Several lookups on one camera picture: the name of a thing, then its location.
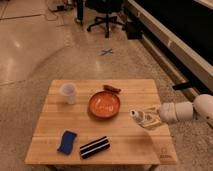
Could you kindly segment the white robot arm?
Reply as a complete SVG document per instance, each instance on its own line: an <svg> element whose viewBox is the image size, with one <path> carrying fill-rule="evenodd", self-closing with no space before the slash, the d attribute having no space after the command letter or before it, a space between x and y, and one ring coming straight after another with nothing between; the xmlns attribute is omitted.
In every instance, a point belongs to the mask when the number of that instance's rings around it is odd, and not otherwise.
<svg viewBox="0 0 213 171"><path fill-rule="evenodd" d="M154 112L145 111L144 114L148 121L153 120L156 125L201 119L213 129L213 95L201 94L192 102L163 103Z"/></svg>

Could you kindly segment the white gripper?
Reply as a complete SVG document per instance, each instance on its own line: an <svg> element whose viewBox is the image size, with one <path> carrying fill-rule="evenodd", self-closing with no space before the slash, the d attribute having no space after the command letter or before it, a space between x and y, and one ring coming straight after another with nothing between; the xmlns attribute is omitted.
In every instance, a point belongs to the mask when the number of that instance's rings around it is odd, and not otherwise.
<svg viewBox="0 0 213 171"><path fill-rule="evenodd" d="M145 128L146 129L156 129L162 125L162 121L158 115L157 107L149 107L144 109L145 113Z"/></svg>

